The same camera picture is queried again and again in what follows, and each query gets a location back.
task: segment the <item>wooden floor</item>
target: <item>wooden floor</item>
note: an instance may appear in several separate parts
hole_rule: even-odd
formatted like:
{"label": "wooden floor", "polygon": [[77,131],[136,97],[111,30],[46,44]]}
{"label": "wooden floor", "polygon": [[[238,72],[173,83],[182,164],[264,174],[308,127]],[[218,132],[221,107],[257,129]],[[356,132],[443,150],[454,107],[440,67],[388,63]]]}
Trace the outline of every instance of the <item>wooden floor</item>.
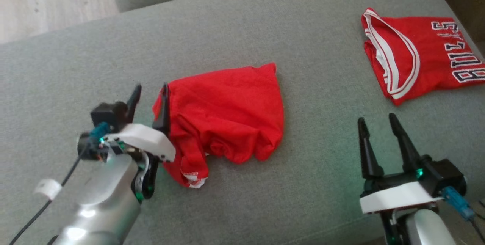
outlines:
{"label": "wooden floor", "polygon": [[0,44],[118,14],[114,0],[0,0]]}

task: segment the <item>gray couch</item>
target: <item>gray couch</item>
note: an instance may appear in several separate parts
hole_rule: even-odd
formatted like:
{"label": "gray couch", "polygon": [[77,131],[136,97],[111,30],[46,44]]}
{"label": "gray couch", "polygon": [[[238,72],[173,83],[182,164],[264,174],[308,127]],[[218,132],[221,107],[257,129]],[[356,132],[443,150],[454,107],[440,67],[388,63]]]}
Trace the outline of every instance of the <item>gray couch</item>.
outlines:
{"label": "gray couch", "polygon": [[[208,157],[200,190],[160,170],[126,244],[352,245],[382,236],[378,216],[359,207],[357,118],[366,117],[379,162],[394,173],[401,162],[389,112],[422,154],[466,173],[469,200],[483,197],[485,87],[395,107],[362,48],[369,6],[384,16],[454,16],[444,0],[176,0],[0,46],[0,243],[45,202],[32,195],[38,180],[64,177],[99,102],[124,100],[141,82],[135,121],[150,124],[163,81],[271,61],[285,104],[280,147],[265,162]],[[98,166],[82,162],[19,244],[47,243]],[[450,212],[443,217],[452,226]]]}

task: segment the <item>folded red jersey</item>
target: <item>folded red jersey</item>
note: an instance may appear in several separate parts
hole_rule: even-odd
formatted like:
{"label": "folded red jersey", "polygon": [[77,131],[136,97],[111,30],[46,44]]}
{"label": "folded red jersey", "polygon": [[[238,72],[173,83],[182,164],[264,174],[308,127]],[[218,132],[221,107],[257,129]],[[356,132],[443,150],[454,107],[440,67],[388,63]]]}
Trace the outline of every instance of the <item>folded red jersey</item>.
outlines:
{"label": "folded red jersey", "polygon": [[[244,67],[173,81],[170,140],[177,154],[163,166],[180,184],[201,187],[208,177],[206,154],[246,162],[266,160],[283,136],[283,102],[276,65]],[[153,106],[158,117],[161,98]]]}
{"label": "folded red jersey", "polygon": [[429,91],[485,83],[485,64],[449,17],[362,15],[364,49],[384,96],[395,105]]}

